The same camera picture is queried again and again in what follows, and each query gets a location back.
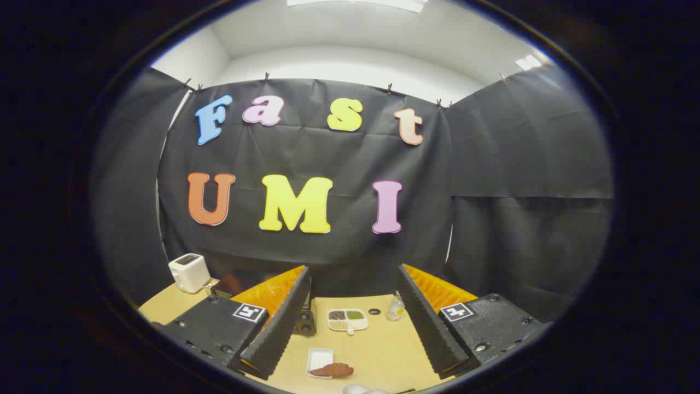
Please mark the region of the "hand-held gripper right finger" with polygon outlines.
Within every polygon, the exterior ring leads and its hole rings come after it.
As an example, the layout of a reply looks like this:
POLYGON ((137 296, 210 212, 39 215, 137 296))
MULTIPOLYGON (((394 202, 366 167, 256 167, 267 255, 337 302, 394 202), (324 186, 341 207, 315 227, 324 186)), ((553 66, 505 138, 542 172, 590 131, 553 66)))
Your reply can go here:
POLYGON ((477 297, 407 264, 399 266, 396 286, 442 379, 496 361, 543 331, 540 320, 500 294, 477 297))

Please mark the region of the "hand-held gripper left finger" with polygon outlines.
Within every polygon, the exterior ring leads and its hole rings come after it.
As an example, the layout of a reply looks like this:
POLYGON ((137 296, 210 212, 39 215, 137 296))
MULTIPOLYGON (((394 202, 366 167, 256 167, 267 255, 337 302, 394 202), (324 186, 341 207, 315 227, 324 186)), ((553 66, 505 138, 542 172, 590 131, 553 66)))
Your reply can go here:
POLYGON ((161 332, 210 365, 265 380, 282 358, 311 287, 308 267, 299 266, 233 298, 212 293, 161 332))

